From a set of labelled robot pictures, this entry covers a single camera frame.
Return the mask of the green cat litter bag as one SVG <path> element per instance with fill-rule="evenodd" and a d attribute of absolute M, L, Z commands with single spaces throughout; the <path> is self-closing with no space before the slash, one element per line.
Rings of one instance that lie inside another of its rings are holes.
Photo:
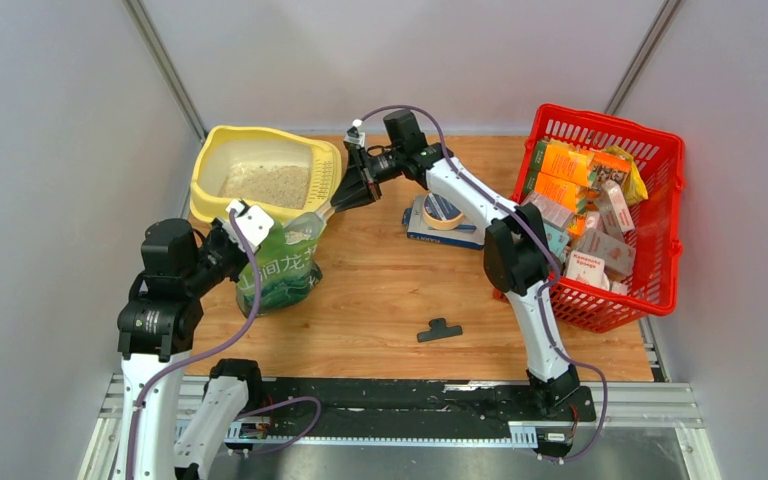
<path fill-rule="evenodd" d="M 261 282 L 259 316 L 298 304 L 322 280 L 314 255 L 324 229 L 325 221 L 312 212 L 270 229 L 256 253 Z"/>

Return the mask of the clear plastic scoop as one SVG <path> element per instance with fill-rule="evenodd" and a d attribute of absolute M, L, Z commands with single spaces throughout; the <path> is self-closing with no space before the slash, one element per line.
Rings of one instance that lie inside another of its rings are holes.
<path fill-rule="evenodd" d="M 312 212 L 305 212 L 284 226 L 284 237 L 288 245 L 318 240 L 336 208 L 328 203 Z"/>

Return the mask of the black bag clip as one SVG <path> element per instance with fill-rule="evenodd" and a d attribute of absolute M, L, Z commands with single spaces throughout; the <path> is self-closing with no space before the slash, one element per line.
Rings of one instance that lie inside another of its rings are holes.
<path fill-rule="evenodd" d="M 449 325 L 445 318 L 435 318 L 428 322 L 428 328 L 417 333 L 418 343 L 427 343 L 447 338 L 461 336 L 463 328 L 460 325 Z"/>

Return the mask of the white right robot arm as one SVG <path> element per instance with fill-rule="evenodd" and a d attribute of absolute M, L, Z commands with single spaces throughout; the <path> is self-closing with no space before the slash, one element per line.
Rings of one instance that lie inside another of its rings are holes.
<path fill-rule="evenodd" d="M 365 144 L 363 123 L 352 122 L 344 137 L 347 170 L 330 201 L 337 212 L 376 202 L 383 183 L 405 177 L 451 203 L 484 234 L 483 268 L 514 311 L 525 341 L 530 404 L 539 416 L 558 417 L 580 386 L 574 361 L 559 338 L 550 289 L 559 267 L 548 249 L 540 210 L 496 193 L 472 174 L 444 138 L 430 143 L 419 127 L 420 108 L 382 108 L 389 145 L 375 154 Z"/>

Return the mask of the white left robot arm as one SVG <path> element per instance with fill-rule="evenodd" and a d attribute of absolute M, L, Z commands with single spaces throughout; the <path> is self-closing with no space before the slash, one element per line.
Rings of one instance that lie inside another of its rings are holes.
<path fill-rule="evenodd" d="M 214 219 L 207 235 L 182 218 L 147 228 L 143 269 L 117 319 L 124 408 L 114 478 L 205 479 L 235 418 L 264 405 L 258 364 L 221 359 L 189 424 L 176 429 L 201 300 L 223 281 L 239 279 L 273 226 L 267 214 L 251 210 Z"/>

